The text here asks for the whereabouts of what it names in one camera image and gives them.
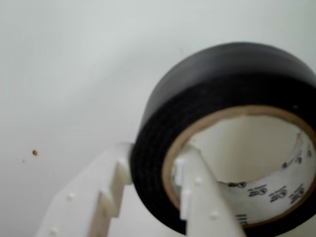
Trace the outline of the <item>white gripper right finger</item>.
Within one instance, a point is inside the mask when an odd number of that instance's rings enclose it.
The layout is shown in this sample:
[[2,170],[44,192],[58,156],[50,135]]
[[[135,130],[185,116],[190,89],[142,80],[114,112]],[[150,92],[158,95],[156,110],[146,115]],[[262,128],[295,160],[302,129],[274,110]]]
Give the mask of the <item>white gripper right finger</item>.
[[177,156],[173,183],[180,189],[180,218],[186,221],[186,236],[245,236],[199,149],[187,145]]

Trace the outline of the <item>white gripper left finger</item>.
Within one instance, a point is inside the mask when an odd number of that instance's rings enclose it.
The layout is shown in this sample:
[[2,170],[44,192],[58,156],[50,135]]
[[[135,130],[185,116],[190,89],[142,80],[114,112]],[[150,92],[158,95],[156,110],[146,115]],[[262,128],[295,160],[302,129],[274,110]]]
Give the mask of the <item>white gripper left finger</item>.
[[106,149],[53,198],[38,237],[106,237],[119,216],[130,172],[131,143]]

